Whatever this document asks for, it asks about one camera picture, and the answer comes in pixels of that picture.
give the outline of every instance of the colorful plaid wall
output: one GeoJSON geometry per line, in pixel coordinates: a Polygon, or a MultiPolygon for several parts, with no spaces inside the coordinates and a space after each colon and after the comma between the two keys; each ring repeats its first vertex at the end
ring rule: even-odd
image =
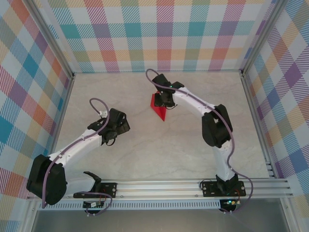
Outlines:
{"type": "Polygon", "coordinates": [[[256,31],[253,40],[251,41],[251,44],[249,46],[249,49],[247,50],[247,53],[245,55],[245,58],[242,61],[242,64],[240,66],[240,69],[242,70],[245,66],[245,64],[247,63],[248,57],[251,54],[252,49],[254,48],[254,46],[256,45],[256,42],[258,41],[260,34],[262,32],[262,30],[264,29],[266,22],[268,20],[268,18],[270,17],[272,11],[274,10],[275,4],[276,4],[277,0],[272,0],[271,4],[269,5],[266,14],[263,17],[263,20],[258,28],[258,30],[256,31]]]}
{"type": "Polygon", "coordinates": [[[238,70],[270,2],[36,0],[78,72],[238,70]]]}
{"type": "Polygon", "coordinates": [[[309,226],[309,0],[288,2],[248,82],[279,176],[309,226]]]}
{"type": "Polygon", "coordinates": [[[0,231],[20,224],[32,160],[47,155],[69,78],[21,0],[0,1],[0,231]]]}

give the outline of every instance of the red object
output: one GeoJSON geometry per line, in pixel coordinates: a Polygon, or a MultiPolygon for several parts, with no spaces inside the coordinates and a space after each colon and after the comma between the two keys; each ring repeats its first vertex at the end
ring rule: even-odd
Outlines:
{"type": "Polygon", "coordinates": [[[156,112],[156,114],[159,115],[159,117],[163,121],[165,121],[166,108],[165,107],[161,107],[161,106],[155,106],[154,103],[155,103],[155,95],[153,94],[153,96],[151,97],[150,106],[156,112]]]}

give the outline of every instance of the purple cable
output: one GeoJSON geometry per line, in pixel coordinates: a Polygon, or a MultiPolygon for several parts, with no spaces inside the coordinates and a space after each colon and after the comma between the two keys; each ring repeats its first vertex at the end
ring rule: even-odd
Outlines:
{"type": "Polygon", "coordinates": [[[211,111],[213,111],[213,112],[221,119],[221,121],[222,121],[223,124],[225,125],[225,127],[226,127],[226,129],[227,129],[227,131],[228,131],[228,133],[229,133],[229,135],[230,135],[230,137],[231,137],[231,141],[232,141],[232,151],[231,151],[231,153],[230,153],[230,154],[228,155],[228,157],[227,157],[227,162],[226,162],[226,163],[227,163],[227,166],[229,167],[229,169],[231,169],[231,170],[232,170],[234,173],[236,173],[237,175],[240,175],[240,176],[244,177],[245,179],[249,180],[249,182],[250,182],[250,184],[251,184],[251,192],[250,192],[250,194],[249,194],[248,199],[246,200],[246,202],[245,202],[240,208],[234,210],[234,212],[239,211],[240,209],[242,209],[242,208],[249,202],[249,200],[251,199],[251,197],[252,197],[252,195],[253,195],[253,182],[252,182],[252,180],[251,180],[249,177],[247,177],[247,176],[245,176],[245,175],[243,175],[243,174],[240,174],[239,172],[235,171],[235,170],[232,168],[232,166],[230,165],[230,159],[231,159],[231,157],[232,157],[232,155],[233,155],[233,153],[234,153],[234,150],[235,150],[235,140],[234,140],[232,131],[231,131],[230,127],[228,126],[227,122],[224,120],[224,118],[221,116],[221,114],[219,114],[215,109],[211,108],[210,106],[208,106],[207,104],[205,104],[203,101],[201,101],[200,99],[196,98],[196,97],[193,96],[192,94],[187,93],[187,92],[185,92],[185,91],[183,91],[183,90],[180,90],[180,89],[177,89],[177,88],[162,86],[162,85],[159,85],[159,84],[153,82],[153,81],[149,78],[149,76],[148,76],[148,72],[149,72],[149,71],[153,71],[153,72],[154,72],[155,74],[157,74],[157,75],[159,75],[159,73],[158,73],[157,71],[153,70],[153,69],[147,69],[147,70],[146,70],[146,77],[147,77],[148,81],[150,81],[151,83],[153,83],[155,86],[160,87],[160,88],[164,88],[164,89],[174,90],[174,91],[183,93],[183,94],[185,94],[185,95],[187,95],[187,96],[193,98],[193,99],[196,100],[198,103],[202,104],[203,106],[205,106],[205,107],[207,107],[208,109],[210,109],[211,111]]]}
{"type": "Polygon", "coordinates": [[[97,130],[96,132],[94,132],[94,133],[92,133],[92,134],[86,136],[86,137],[83,138],[83,139],[80,138],[80,139],[74,141],[73,143],[71,143],[70,145],[68,145],[66,148],[64,148],[63,151],[61,151],[60,154],[59,154],[58,156],[56,156],[56,158],[55,158],[55,159],[51,162],[51,164],[48,166],[48,168],[47,168],[47,170],[46,170],[46,173],[45,173],[45,176],[44,176],[43,187],[42,187],[42,209],[44,209],[44,208],[47,206],[47,203],[45,202],[45,199],[46,199],[46,183],[47,183],[47,178],[48,178],[49,172],[50,172],[51,168],[53,167],[54,163],[60,158],[60,155],[64,155],[64,154],[67,152],[67,150],[69,150],[70,148],[72,148],[73,146],[75,146],[77,143],[79,143],[79,142],[81,142],[81,141],[84,141],[84,140],[86,140],[86,139],[88,139],[88,138],[90,138],[90,137],[92,137],[92,136],[98,134],[101,130],[103,130],[103,129],[106,127],[108,121],[110,120],[110,111],[109,111],[109,109],[108,109],[107,104],[106,104],[104,101],[102,101],[101,99],[99,99],[99,98],[91,98],[91,99],[89,100],[89,103],[90,103],[91,107],[92,107],[98,114],[100,114],[100,112],[99,112],[99,111],[94,107],[94,105],[92,104],[92,101],[93,101],[93,100],[99,101],[100,103],[102,103],[102,104],[105,106],[106,111],[107,111],[106,121],[105,121],[104,125],[103,125],[99,130],[97,130]]]}
{"type": "Polygon", "coordinates": [[[87,216],[92,216],[92,217],[98,216],[98,215],[100,215],[101,213],[105,212],[105,211],[111,206],[111,204],[112,204],[112,197],[111,197],[111,195],[109,195],[109,194],[102,193],[102,192],[79,192],[79,193],[81,193],[81,194],[90,194],[90,195],[101,195],[101,196],[106,196],[106,197],[110,198],[110,200],[111,200],[111,202],[110,202],[104,209],[100,210],[100,211],[99,211],[98,213],[96,213],[96,214],[91,214],[91,213],[89,213],[89,212],[88,212],[88,208],[86,208],[86,212],[88,213],[87,216]]]}

